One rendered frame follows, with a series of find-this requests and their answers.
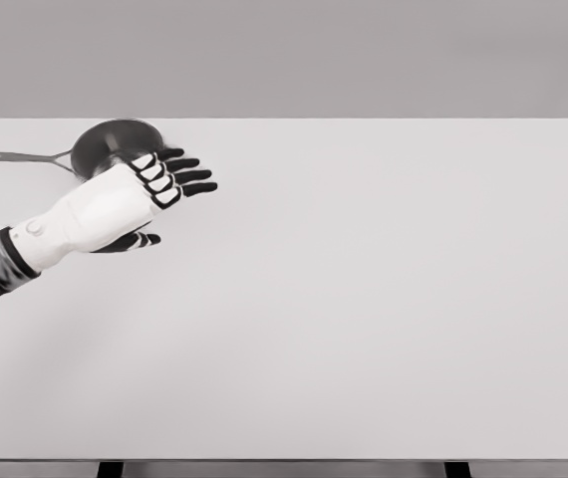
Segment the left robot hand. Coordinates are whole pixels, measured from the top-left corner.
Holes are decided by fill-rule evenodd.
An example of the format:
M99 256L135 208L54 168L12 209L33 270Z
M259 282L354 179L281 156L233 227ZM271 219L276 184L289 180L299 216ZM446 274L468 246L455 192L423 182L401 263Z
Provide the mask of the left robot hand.
M180 148L120 161L57 201L47 231L62 251L120 253L160 243L143 229L178 201L218 188Z

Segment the dark grey frying pan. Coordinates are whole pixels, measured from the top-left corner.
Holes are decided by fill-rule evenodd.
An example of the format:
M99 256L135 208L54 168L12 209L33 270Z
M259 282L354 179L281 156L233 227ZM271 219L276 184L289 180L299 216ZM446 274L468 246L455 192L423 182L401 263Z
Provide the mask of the dark grey frying pan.
M133 159L164 147L161 133L140 119L110 119L85 132L67 151L53 155L0 151L0 162L54 164L77 178L89 180L109 169L117 159Z

